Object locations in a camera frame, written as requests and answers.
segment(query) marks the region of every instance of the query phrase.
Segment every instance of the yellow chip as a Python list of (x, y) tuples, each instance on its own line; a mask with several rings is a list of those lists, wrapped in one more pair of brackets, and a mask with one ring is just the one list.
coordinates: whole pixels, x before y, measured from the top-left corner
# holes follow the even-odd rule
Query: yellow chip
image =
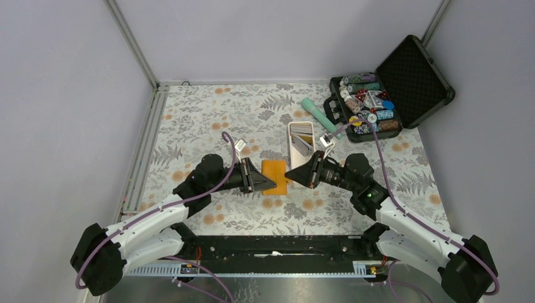
[[(355, 120), (357, 120), (357, 119), (358, 119), (357, 117), (353, 116), (353, 117), (350, 118), (350, 122), (351, 122), (351, 121), (355, 121)], [(362, 125), (362, 122), (355, 122), (355, 123), (353, 123), (353, 125), (354, 125), (354, 126), (361, 126), (361, 125)]]

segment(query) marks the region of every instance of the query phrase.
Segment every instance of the gray floor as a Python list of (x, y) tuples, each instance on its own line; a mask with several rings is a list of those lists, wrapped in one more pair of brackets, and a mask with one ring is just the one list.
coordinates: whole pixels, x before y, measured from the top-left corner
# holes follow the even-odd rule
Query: gray floor
[[(412, 283), (422, 288), (435, 303), (453, 302), (440, 285), (414, 268), (397, 265), (394, 281)], [(388, 285), (371, 287), (362, 279), (352, 278), (225, 278), (236, 303), (281, 302), (395, 302)], [(196, 278), (192, 285), (226, 298), (225, 291), (212, 278)], [(411, 289), (395, 287), (405, 303), (427, 302)], [(178, 288), (169, 278), (127, 276), (104, 296), (105, 303), (216, 303), (216, 300), (189, 288)]]

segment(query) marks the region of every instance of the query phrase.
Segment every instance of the poker set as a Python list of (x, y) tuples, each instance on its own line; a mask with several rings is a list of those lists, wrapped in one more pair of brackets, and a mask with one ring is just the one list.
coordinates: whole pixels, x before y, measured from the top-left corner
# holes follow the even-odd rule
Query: poker set
[[(372, 123), (379, 139), (413, 129), (449, 104), (455, 90), (444, 79), (418, 37), (407, 36), (373, 73), (333, 77), (324, 102), (327, 118), (346, 124)], [(372, 130), (355, 122), (346, 130), (350, 141), (373, 141)]]

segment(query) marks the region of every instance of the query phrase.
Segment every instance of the yellow sponge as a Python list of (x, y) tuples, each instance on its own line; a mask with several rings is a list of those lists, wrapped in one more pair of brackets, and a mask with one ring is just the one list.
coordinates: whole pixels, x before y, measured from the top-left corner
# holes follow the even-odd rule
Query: yellow sponge
[(262, 194), (269, 195), (285, 195), (288, 194), (286, 188), (286, 161), (284, 160), (263, 160), (262, 161), (262, 175), (270, 178), (277, 183), (276, 188), (262, 191)]

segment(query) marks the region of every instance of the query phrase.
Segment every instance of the floral tablecloth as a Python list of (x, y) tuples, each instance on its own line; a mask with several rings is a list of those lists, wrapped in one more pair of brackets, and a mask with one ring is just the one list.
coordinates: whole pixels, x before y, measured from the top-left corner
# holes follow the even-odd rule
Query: floral tablecloth
[[(316, 137), (324, 132), (300, 101), (308, 97), (322, 109), (330, 94), (327, 84), (171, 86), (139, 210), (170, 194), (205, 154), (221, 155), (228, 166), (230, 148), (222, 131), (247, 142), (242, 157), (250, 157), (258, 169), (265, 159), (289, 165), (289, 122), (312, 121)], [(418, 130), (405, 129), (380, 145), (398, 200), (448, 227)], [(375, 143), (350, 143), (344, 136), (330, 157), (343, 163), (350, 153), (364, 153), (384, 185)], [(214, 194), (212, 203), (185, 223), (197, 235), (361, 234), (373, 221), (353, 209), (350, 197), (327, 184), (314, 190), (288, 185), (286, 196), (243, 195), (234, 189)]]

